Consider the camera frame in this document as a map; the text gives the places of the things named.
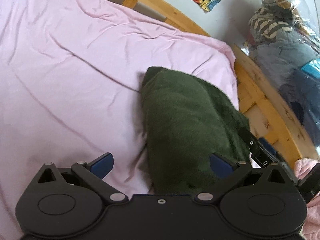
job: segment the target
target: silver screw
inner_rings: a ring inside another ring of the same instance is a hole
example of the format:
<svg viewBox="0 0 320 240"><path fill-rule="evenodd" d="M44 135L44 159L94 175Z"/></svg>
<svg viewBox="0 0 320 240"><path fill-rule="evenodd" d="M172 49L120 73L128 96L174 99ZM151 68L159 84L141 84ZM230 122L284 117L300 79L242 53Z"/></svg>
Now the silver screw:
<svg viewBox="0 0 320 240"><path fill-rule="evenodd" d="M159 204L165 204L166 201L165 201L165 199L158 199L158 203L159 203Z"/></svg>
<svg viewBox="0 0 320 240"><path fill-rule="evenodd" d="M123 201L125 199L125 194L113 193L110 195L110 199L113 201Z"/></svg>
<svg viewBox="0 0 320 240"><path fill-rule="evenodd" d="M197 197L202 201L208 201L213 199L213 195L206 192L200 193Z"/></svg>

